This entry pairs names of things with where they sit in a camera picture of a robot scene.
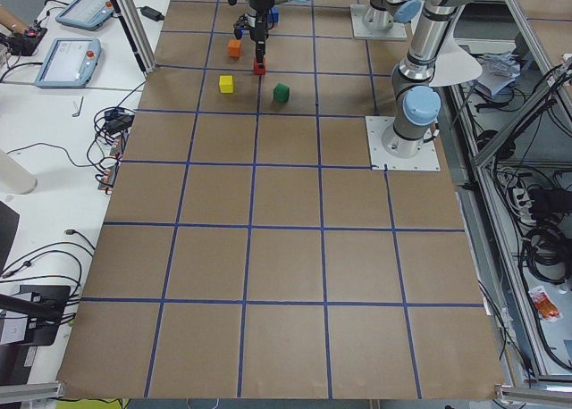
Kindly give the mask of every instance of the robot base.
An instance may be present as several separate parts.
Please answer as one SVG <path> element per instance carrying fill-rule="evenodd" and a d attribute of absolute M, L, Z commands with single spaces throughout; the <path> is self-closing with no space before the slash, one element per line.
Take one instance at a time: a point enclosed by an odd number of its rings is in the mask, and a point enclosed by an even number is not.
<path fill-rule="evenodd" d="M 394 121 L 390 116 L 366 116 L 367 142 L 369 144 L 369 159 L 374 170 L 396 171 L 440 171 L 439 159 L 435 152 L 433 141 L 420 146 L 419 152 L 408 159 L 402 159 L 389 153 L 382 142 L 383 133 Z M 428 129 L 425 138 L 431 136 Z"/>
<path fill-rule="evenodd" d="M 363 18 L 367 9 L 369 9 L 369 5 L 352 4 L 349 8 L 351 10 L 351 25 L 354 29 L 354 38 L 401 41 L 407 39 L 408 34 L 405 31 L 405 25 L 402 23 L 393 22 L 393 26 L 387 31 L 371 30 L 364 25 Z"/>

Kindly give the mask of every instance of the white desk surface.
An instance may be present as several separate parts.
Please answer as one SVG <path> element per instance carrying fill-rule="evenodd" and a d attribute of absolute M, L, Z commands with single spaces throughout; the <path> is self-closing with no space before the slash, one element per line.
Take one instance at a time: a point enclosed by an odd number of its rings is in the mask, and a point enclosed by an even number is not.
<path fill-rule="evenodd" d="M 60 0 L 69 3 L 71 0 Z M 136 6 L 148 5 L 166 14 L 169 0 L 133 0 Z M 58 3 L 47 3 L 44 10 L 39 15 L 39 19 L 46 15 L 46 10 L 59 5 Z M 103 52 L 99 58 L 97 68 L 89 88 L 127 89 L 131 90 L 141 83 L 144 78 L 129 42 L 125 37 L 123 28 L 118 19 L 111 18 L 103 26 L 95 31 L 66 27 L 55 21 L 55 16 L 61 9 L 54 9 L 50 18 L 42 23 L 47 27 L 47 33 L 40 43 L 34 56 L 21 58 L 20 62 L 43 62 L 55 38 L 98 38 L 101 42 Z M 155 50 L 163 22 L 151 21 L 140 16 L 143 28 L 151 47 Z M 38 66 L 24 66 L 10 73 L 5 79 L 7 83 L 33 83 L 38 75 Z"/>
<path fill-rule="evenodd" d="M 63 146 L 76 163 L 87 163 L 85 153 L 94 137 L 93 116 L 106 106 L 117 105 L 124 91 L 99 89 L 41 90 L 33 86 L 0 85 L 0 148 L 9 151 L 37 142 Z M 72 117 L 73 101 L 80 103 L 80 117 Z M 124 103 L 134 108 L 139 102 L 136 92 Z M 93 157 L 99 155 L 92 149 Z M 78 236 L 66 236 L 66 229 L 84 233 L 92 243 L 104 219 L 109 196 L 97 190 L 93 168 L 75 168 L 61 150 L 45 146 L 32 147 L 11 154 L 18 163 L 38 178 L 38 187 L 28 195 L 11 195 L 0 186 L 0 200 L 20 214 L 20 225 L 8 263 L 29 251 L 57 241 L 82 244 Z M 83 263 L 82 284 L 88 274 L 90 258 L 78 248 L 60 246 L 77 255 Z M 77 264 L 64 255 L 49 255 L 13 278 L 44 274 L 78 277 Z M 74 284 L 64 279 L 31 280 L 0 284 L 0 293 L 15 293 L 20 284 Z M 55 379 L 63 359 L 70 328 L 60 327 L 55 344 L 38 348 L 29 383 Z"/>

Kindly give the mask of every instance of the red plastic package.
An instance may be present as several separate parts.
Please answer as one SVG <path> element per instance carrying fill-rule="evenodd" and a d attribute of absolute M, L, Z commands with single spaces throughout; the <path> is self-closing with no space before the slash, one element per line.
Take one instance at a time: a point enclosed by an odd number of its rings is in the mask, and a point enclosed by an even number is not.
<path fill-rule="evenodd" d="M 555 322 L 562 318 L 562 313 L 556 305 L 548 298 L 548 294 L 544 286 L 538 286 L 528 290 L 530 298 L 533 300 L 534 306 L 543 320 Z"/>

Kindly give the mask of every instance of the green cube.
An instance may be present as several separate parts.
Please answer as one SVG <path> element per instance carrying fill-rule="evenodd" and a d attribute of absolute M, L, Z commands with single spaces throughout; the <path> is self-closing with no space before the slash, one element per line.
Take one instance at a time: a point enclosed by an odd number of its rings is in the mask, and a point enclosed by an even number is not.
<path fill-rule="evenodd" d="M 287 103 L 290 98 L 290 88 L 282 83 L 278 83 L 273 91 L 274 101 L 277 103 Z"/>

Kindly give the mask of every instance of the colored block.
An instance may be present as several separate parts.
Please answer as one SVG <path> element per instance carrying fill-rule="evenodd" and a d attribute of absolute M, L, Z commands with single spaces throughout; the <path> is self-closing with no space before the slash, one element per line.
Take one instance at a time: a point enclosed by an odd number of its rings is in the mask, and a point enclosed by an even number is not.
<path fill-rule="evenodd" d="M 254 60 L 254 73 L 257 76 L 264 76 L 266 74 L 266 59 L 263 60 L 262 65 L 257 63 L 257 59 Z"/>
<path fill-rule="evenodd" d="M 270 9 L 270 13 L 268 13 L 268 23 L 278 23 L 280 13 L 276 7 Z"/>
<path fill-rule="evenodd" d="M 286 103 L 290 98 L 290 88 L 282 83 L 278 83 L 273 91 L 274 101 L 277 103 Z"/>
<path fill-rule="evenodd" d="M 231 58 L 240 58 L 242 54 L 242 42 L 240 40 L 229 40 L 229 56 Z"/>
<path fill-rule="evenodd" d="M 232 94 L 234 93 L 234 79 L 232 76 L 220 76 L 218 87 L 221 89 L 221 94 Z"/>

